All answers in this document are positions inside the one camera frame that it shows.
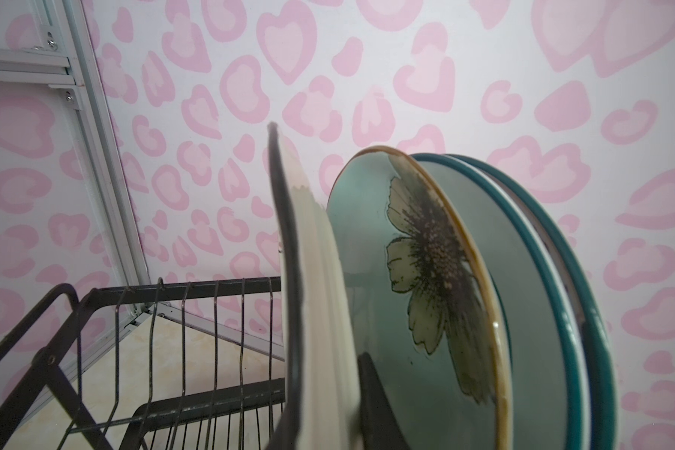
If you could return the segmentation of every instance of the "teal plate rim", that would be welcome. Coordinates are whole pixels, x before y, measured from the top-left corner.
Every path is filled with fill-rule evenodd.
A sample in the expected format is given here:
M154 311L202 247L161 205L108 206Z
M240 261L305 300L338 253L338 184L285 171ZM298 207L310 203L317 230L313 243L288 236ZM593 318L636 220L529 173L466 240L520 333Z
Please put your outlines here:
M417 153L412 155L412 157L414 157L415 160L419 162L431 162L452 168L454 171L457 171L460 174L468 177L473 183L478 185L488 195L490 195L490 197L505 213L510 222L513 223L513 226L517 230L520 237L522 237L525 246L527 246L528 251L530 252L532 260L535 263L535 267L537 267L538 272L540 273L540 278L543 280L543 285L548 292L550 306L552 307L555 322L562 324L562 326L558 325L557 329L558 335L560 336L560 347L562 349L563 362L565 365L565 379L567 383L568 398L565 450L581 450L583 448L582 428L584 426L582 423L583 396L580 392L580 380L578 376L577 363L578 357L576 355L577 352L575 346L572 345L575 340L573 339L573 335L569 332L571 324L567 317L567 314L572 314L572 312L567 312L563 308L562 303L559 300L560 293L558 286L552 276L549 275L548 264L543 257L543 252L540 250L540 247L538 247L537 243L533 241L532 237L530 237L528 225L525 224L518 217L518 214L513 210L513 208L505 202L501 193L499 193L494 186L486 183L485 179L482 178L484 175L476 175L473 171L477 171L478 169L469 166L468 163L464 163L450 156L437 155L434 153Z
M612 450L617 440L617 415L616 405L616 386L615 372L612 368L612 357L608 333L597 307L597 302L590 289L590 284L585 278L585 274L580 267L575 252L563 236L555 222L540 203L503 171L490 166L484 161L474 157L462 155L449 155L468 163L486 174L495 177L503 183L508 189L525 203L525 206L540 221L548 237L557 247L560 257L562 257L568 275L572 279L578 294L580 304L585 314L585 332L583 333L583 346L586 352L587 371L590 375L590 416L592 417L592 432L590 439L590 448L592 450Z

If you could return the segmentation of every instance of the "black metal dish rack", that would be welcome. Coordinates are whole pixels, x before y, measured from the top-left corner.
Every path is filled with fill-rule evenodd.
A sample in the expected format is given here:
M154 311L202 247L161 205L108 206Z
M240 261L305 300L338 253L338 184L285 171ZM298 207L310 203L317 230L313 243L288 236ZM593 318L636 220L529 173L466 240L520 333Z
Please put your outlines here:
M215 432L217 419L228 416L228 422L233 414L237 414L239 427L237 447L245 447L245 413L255 411L258 421L258 448L262 448L259 426L259 408L268 408L268 436L264 436L268 449L289 449L294 443L288 443L280 436L285 427L284 420L275 424L273 406L279 405L282 411L285 402L285 379L272 378L273 365L273 293L280 292L279 277L231 279L217 282L195 283L162 283L146 286L109 287L92 289L81 300L75 288L63 283L51 289L30 312L10 331L0 342L0 361L9 353L20 338L35 324L48 307L59 297L65 295L72 307L72 313L63 322L50 342L40 349L32 360L30 367L18 385L9 394L0 406L0 449L4 447L13 435L18 425L26 416L30 407L36 401L43 388L52 392L55 399L63 407L71 419L65 430L58 448L62 448L65 440L71 434L82 434L93 449L112 449L106 434L110 427L127 425L125 435L119 446L120 450L152 449L156 434L160 430L168 429L168 439L165 447L172 449L183 428L182 448L185 448L185 435L188 425L198 423L197 445L200 444L200 435L205 428L204 448L216 448ZM243 351L245 349L245 302L246 294L270 293L270 336L268 351L268 379L261 382L243 383ZM190 299L213 299L215 361L218 361L218 324L217 324L217 297L240 295L241 302L241 332L240 342L240 384L233 387L217 389L217 363L214 368L213 389L198 394L186 394L186 321L185 301ZM180 321L182 328L182 394L166 400L153 401L153 331L155 317L158 314L160 302L182 300ZM115 418L119 403L119 309L122 305L147 305L147 312L151 315L149 340L149 396L147 402L135 410L132 417ZM81 329L86 325L90 316L101 308L113 307L115 311L115 401L112 411L105 422L97 423L88 408L83 403L83 349ZM63 373L60 363L72 345L77 342L77 391L71 381ZM404 438L396 425L395 417L387 403L377 372L367 354L358 357L360 371L360 390L362 401L360 406L361 426L365 449L407 449ZM217 448L230 447L230 425L227 428L227 442L217 443Z

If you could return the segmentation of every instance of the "flower pattern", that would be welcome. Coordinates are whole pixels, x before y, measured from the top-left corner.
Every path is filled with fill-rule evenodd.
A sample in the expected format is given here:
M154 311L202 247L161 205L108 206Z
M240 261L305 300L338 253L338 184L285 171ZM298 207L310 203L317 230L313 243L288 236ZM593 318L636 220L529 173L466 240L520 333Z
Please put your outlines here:
M432 355L443 334L460 389L478 404L495 401L489 320L458 230L446 205L406 157L389 156L387 217L400 236L387 246L395 293L412 293L408 326L416 346Z

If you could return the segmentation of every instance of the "teal plate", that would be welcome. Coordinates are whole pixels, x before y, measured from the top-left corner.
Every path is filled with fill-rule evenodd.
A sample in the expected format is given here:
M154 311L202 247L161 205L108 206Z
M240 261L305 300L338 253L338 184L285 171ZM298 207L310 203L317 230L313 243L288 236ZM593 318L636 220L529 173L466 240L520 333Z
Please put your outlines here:
M512 344L514 448L586 450L585 356L569 297L539 235L476 168L447 156L414 158L463 218L501 293Z
M529 192L515 180L501 170L489 164L468 156L450 155L468 164L477 167L490 176L502 189L510 195L515 203L524 211L529 211L535 218L532 225L547 244L555 246L553 260L558 264L558 270L563 276L566 285L576 292L577 300L582 308L584 323L582 324L583 348L587 372L590 378L590 399L592 403L592 450L612 450L617 441L617 388L615 373L612 368L612 358L608 333L603 325L600 310L585 278L575 253L563 236L555 222L540 206Z
M508 337L491 274L440 187L404 153L368 148L337 177L327 215L356 353L373 359L408 445L512 449L513 327Z

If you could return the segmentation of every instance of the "plate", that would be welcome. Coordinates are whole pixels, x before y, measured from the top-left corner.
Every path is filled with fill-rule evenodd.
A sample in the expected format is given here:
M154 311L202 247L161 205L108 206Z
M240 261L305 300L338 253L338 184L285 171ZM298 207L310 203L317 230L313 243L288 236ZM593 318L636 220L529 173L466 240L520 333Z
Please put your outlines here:
M281 432L298 450L361 448L358 362L333 229L274 123L268 133L286 304Z
M557 269L522 211L452 157L414 155L461 214L500 291L513 350L514 448L587 449L585 356Z
M567 288L577 322L582 332L587 373L592 401L593 450L612 450L617 442L617 383L612 369L612 357L608 332L605 329L600 310L580 267L563 233L548 213L529 192L500 169L468 156L453 156L486 173L529 219L535 231L546 244L553 262Z
M485 263L409 156L360 151L327 204L357 353L369 353L413 449L512 448L509 351Z

